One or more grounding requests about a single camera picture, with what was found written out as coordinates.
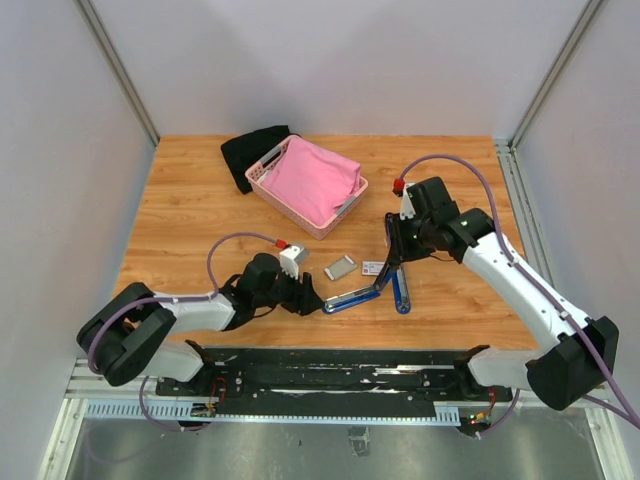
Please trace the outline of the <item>silver staple strips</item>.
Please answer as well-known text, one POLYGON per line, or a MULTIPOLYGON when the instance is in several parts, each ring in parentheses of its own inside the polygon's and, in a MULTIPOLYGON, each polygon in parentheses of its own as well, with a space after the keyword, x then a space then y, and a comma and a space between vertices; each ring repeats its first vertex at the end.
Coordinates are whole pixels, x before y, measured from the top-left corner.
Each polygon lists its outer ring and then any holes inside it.
POLYGON ((356 270, 357 263, 348 255, 343 255, 338 260, 324 268, 324 272, 331 281, 337 281, 356 270))

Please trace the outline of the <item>red staple box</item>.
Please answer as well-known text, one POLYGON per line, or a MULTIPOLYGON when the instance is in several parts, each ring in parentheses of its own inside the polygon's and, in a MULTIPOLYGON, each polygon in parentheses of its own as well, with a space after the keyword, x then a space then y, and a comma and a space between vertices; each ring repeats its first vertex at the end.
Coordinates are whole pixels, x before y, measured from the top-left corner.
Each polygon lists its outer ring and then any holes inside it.
POLYGON ((377 276, 381 273, 385 263, 379 261, 363 261, 361 274, 363 276, 377 276))

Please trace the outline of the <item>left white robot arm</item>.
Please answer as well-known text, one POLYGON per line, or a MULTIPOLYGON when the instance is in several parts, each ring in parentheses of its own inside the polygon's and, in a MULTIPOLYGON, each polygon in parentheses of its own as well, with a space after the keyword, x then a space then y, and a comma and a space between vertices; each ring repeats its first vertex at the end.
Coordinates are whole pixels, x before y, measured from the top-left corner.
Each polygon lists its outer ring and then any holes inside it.
POLYGON ((91 371, 113 387, 141 375, 162 376, 200 396, 212 388, 214 371, 195 346, 167 338, 236 330, 258 318, 258 310, 277 307, 298 316, 324 307, 311 274, 301 273, 287 251, 256 254, 242 273, 207 294, 169 296, 134 282, 80 328, 76 342, 91 371))

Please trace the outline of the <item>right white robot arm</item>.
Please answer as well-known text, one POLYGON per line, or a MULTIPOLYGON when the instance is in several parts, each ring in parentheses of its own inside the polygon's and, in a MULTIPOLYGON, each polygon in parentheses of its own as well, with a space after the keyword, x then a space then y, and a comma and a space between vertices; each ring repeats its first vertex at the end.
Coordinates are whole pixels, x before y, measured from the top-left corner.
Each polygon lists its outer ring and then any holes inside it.
POLYGON ((564 299, 517 253, 483 210, 460 212, 439 177, 396 179, 401 210, 388 216, 391 268, 446 252, 483 279, 536 341, 533 350, 478 346, 458 361, 455 392, 474 400, 488 387, 530 390, 562 411, 604 383, 615 365, 619 329, 564 299))

